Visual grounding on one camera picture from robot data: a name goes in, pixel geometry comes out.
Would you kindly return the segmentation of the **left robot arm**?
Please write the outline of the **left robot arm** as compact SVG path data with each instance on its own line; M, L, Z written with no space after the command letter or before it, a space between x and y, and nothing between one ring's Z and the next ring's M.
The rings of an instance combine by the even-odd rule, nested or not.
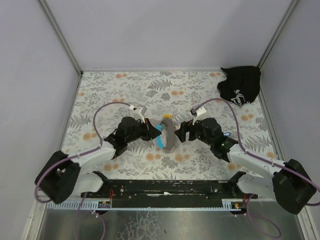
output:
M94 149L73 156L56 151L34 181L35 199L44 203L38 195L38 191L42 191L48 197L47 203L61 204L72 195L99 192L107 178L100 172L85 173L86 170L119 157L133 141L152 141L160 135L161 131L152 126L147 118L136 120L127 116Z

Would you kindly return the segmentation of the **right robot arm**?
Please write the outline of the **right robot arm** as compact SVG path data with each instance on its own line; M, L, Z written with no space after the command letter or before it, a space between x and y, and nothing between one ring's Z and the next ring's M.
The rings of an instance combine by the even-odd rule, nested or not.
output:
M221 126L212 117L184 121L175 135L182 143L199 140L208 145L218 159L239 164L258 174L257 177L241 176L237 181L239 189L245 194L273 199L291 214L297 215L317 191L298 161L266 160L256 153L243 150L237 140L224 135Z

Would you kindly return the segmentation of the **blue keyring handle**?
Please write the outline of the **blue keyring handle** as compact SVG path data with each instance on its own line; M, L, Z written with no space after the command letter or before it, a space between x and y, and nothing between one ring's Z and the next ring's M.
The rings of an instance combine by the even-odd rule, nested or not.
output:
M162 130L163 130L162 125L158 124L156 126L156 129L159 130L160 132L162 132ZM162 142L162 137L160 135L156 137L156 144L159 149L164 149L164 147L165 147L164 143Z

